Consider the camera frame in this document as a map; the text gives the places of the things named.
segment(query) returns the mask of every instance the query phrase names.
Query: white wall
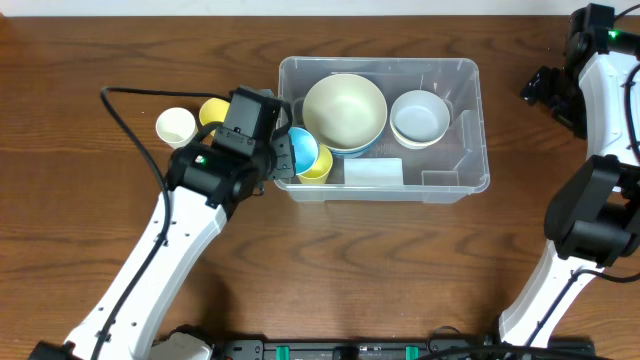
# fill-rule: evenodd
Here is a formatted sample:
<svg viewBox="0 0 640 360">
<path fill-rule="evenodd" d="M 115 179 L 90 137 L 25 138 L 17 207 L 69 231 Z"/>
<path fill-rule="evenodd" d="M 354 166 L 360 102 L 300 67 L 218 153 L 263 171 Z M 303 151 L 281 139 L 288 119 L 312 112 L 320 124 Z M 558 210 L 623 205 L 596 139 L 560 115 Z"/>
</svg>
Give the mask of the white wall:
<svg viewBox="0 0 640 360">
<path fill-rule="evenodd" d="M 593 0 L 616 7 L 637 0 Z M 0 0 L 5 16 L 569 15 L 588 0 Z"/>
</svg>

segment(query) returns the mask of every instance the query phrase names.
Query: green tape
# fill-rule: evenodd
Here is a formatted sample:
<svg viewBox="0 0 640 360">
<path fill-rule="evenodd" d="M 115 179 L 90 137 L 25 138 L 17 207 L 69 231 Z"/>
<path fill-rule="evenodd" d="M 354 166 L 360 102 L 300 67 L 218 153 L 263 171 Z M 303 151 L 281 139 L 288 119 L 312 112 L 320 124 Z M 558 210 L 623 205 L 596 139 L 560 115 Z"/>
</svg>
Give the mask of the green tape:
<svg viewBox="0 0 640 360">
<path fill-rule="evenodd" d="M 278 346 L 276 347 L 276 360 L 289 360 L 289 347 Z"/>
<path fill-rule="evenodd" d="M 420 348 L 417 346 L 407 346 L 406 360 L 416 360 L 420 357 Z"/>
</svg>

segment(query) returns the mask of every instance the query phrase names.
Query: wood grain surface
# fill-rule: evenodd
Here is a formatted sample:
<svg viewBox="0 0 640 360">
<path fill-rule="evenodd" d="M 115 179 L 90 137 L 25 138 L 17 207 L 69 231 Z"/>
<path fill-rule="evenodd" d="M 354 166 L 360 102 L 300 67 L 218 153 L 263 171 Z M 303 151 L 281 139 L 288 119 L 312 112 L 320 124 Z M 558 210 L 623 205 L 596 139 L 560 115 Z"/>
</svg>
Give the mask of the wood grain surface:
<svg viewBox="0 0 640 360">
<path fill-rule="evenodd" d="M 586 143 L 518 97 L 561 66 L 566 17 L 0 19 L 0 359 L 61 342 L 99 300 L 158 189 L 102 107 L 104 85 L 226 93 L 277 88 L 287 56 L 465 57 L 480 68 L 491 185 L 454 205 L 297 204 L 274 185 L 238 208 L 161 334 L 424 338 L 487 330 L 544 246 L 543 216 Z M 620 27 L 640 31 L 640 21 Z M 157 115 L 198 100 L 114 95 L 163 169 Z M 612 274 L 635 273 L 640 255 Z M 595 280 L 557 328 L 640 358 L 640 287 Z"/>
</svg>

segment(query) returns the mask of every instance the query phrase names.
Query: yellow cup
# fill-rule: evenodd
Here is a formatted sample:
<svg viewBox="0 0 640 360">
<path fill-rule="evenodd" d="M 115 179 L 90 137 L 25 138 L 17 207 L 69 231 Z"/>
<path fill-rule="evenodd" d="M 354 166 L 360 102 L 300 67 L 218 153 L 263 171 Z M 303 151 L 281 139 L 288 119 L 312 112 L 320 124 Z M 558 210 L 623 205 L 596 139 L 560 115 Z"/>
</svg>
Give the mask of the yellow cup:
<svg viewBox="0 0 640 360">
<path fill-rule="evenodd" d="M 327 182 L 329 172 L 333 166 L 333 155 L 326 146 L 320 144 L 320 153 L 318 154 L 318 160 L 311 167 L 311 169 L 298 175 L 298 179 L 303 184 L 324 184 Z"/>
<path fill-rule="evenodd" d="M 224 118 L 227 116 L 227 112 L 229 111 L 228 102 L 221 99 L 209 99 L 200 108 L 200 124 L 207 125 L 212 122 L 224 122 Z"/>
</svg>

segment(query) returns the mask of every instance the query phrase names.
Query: plastic bin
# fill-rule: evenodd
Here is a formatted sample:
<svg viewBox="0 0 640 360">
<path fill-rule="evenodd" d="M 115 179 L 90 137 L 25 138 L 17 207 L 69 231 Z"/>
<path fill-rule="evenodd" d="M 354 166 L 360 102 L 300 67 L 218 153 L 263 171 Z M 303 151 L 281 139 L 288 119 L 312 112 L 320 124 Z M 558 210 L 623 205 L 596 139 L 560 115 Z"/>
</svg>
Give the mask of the plastic bin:
<svg viewBox="0 0 640 360">
<path fill-rule="evenodd" d="M 345 182 L 345 161 L 334 157 L 324 185 L 303 185 L 297 177 L 276 181 L 295 201 L 372 200 L 451 204 L 489 186 L 478 66 L 469 59 L 316 58 L 289 57 L 280 64 L 278 96 L 293 104 L 293 126 L 304 127 L 302 104 L 322 78 L 358 74 L 380 88 L 388 110 L 402 94 L 427 90 L 440 96 L 451 114 L 444 137 L 421 150 L 410 150 L 393 137 L 389 121 L 382 137 L 357 159 L 400 159 L 401 180 L 370 178 L 367 184 Z"/>
</svg>

